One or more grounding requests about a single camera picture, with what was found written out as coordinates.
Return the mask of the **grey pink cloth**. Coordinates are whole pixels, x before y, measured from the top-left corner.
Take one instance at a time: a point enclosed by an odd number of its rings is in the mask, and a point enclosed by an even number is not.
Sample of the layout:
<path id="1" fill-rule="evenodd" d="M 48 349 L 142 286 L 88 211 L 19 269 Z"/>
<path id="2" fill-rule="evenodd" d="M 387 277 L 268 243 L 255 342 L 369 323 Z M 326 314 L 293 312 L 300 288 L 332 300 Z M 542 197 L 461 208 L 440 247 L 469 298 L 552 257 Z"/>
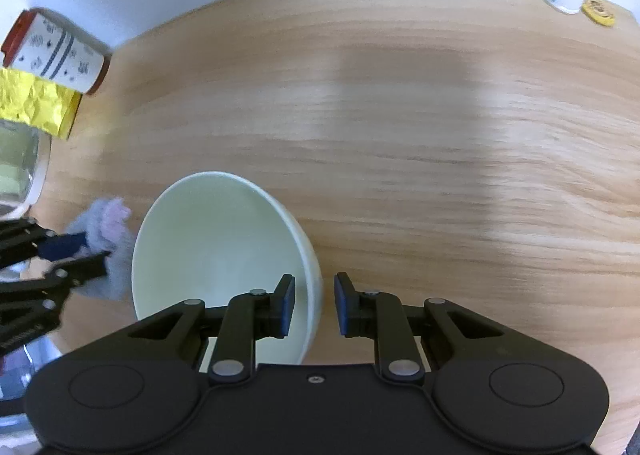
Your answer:
<path id="1" fill-rule="evenodd" d="M 127 296 L 134 254 L 134 234 L 127 223 L 130 215 L 122 198 L 100 198 L 67 225 L 66 234 L 85 234 L 86 243 L 74 254 L 75 258 L 108 253 L 104 261 L 106 274 L 78 287 L 76 293 L 114 301 Z"/>

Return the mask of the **pale green bowl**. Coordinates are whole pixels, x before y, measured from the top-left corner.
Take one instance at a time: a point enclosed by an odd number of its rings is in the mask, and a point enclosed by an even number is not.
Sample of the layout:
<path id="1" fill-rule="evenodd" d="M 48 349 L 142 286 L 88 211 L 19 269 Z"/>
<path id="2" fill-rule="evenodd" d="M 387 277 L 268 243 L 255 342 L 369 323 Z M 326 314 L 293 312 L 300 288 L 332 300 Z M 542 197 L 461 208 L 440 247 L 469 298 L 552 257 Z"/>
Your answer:
<path id="1" fill-rule="evenodd" d="M 318 331 L 322 275 L 291 212 L 265 190 L 228 172 L 172 184 L 145 215 L 134 244 L 134 311 L 145 319 L 186 299 L 222 307 L 240 293 L 295 279 L 292 324 L 283 339 L 256 345 L 259 363 L 302 363 Z"/>

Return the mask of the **glass pitcher white lid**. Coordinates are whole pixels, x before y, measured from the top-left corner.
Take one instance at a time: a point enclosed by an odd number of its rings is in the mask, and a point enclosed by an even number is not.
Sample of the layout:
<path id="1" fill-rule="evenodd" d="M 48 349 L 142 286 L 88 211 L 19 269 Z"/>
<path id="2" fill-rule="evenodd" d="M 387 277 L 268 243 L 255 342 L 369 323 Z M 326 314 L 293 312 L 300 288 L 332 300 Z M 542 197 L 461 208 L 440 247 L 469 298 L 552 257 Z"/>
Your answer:
<path id="1" fill-rule="evenodd" d="M 1 220 L 16 220 L 40 198 L 52 138 L 23 123 L 1 120 Z"/>

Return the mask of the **yellow foil bag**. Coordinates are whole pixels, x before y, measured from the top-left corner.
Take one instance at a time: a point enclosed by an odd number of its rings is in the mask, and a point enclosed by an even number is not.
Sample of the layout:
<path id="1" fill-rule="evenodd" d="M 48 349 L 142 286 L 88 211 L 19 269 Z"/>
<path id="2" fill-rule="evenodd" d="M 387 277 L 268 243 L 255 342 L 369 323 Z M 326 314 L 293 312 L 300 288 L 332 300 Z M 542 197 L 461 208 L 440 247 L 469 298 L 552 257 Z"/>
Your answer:
<path id="1" fill-rule="evenodd" d="M 82 94 L 29 72 L 1 68 L 1 118 L 51 136 L 70 137 Z"/>

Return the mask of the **red lidded patterned tumbler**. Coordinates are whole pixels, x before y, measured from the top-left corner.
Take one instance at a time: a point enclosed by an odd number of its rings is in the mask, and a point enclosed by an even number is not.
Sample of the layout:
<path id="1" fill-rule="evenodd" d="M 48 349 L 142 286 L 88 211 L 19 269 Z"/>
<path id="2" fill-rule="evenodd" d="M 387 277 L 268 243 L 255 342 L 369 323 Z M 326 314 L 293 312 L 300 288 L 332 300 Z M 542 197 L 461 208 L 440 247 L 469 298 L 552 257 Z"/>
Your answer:
<path id="1" fill-rule="evenodd" d="M 32 8 L 22 11 L 1 45 L 2 65 L 81 94 L 98 91 L 110 59 L 73 29 Z"/>

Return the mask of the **small yellow round object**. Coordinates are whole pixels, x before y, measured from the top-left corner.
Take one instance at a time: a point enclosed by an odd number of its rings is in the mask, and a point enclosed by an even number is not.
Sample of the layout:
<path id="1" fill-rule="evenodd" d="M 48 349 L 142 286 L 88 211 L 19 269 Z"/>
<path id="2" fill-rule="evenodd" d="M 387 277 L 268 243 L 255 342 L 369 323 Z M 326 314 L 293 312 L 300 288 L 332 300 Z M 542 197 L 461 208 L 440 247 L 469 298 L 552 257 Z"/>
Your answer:
<path id="1" fill-rule="evenodd" d="M 583 0 L 582 12 L 600 26 L 613 27 L 615 25 L 615 14 L 603 0 Z"/>

